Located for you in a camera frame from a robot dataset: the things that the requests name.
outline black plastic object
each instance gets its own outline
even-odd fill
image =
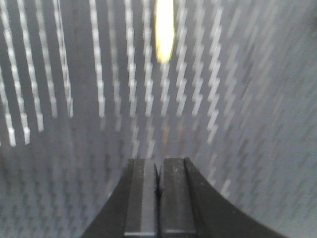
[[[183,159],[164,159],[160,175],[162,238],[195,238],[196,229]]]
[[[197,238],[284,238],[223,198],[185,159],[185,171],[197,226]]]
[[[108,202],[81,238],[122,238],[134,161],[130,160]]]
[[[157,238],[158,175],[152,161],[130,160],[82,238]]]
[[[158,176],[152,161],[135,160],[127,210],[125,238],[158,235]]]

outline black edge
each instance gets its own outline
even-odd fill
[[[133,160],[129,160],[108,202],[81,238],[122,238],[128,207]]]
[[[189,158],[185,171],[197,226],[197,238],[285,238],[261,225],[223,198]]]

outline gray surface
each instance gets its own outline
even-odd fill
[[[183,156],[255,219],[316,237],[316,1],[176,0],[165,66],[143,34],[154,1],[21,3],[0,0],[1,237],[79,237],[128,158]]]

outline perforated metal surface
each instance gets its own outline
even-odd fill
[[[0,237],[79,237],[128,158],[191,157],[290,237],[317,234],[317,3],[0,0]]]

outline metal mesh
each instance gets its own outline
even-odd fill
[[[191,157],[229,201],[317,234],[317,3],[0,0],[0,237],[79,237],[128,158]]]

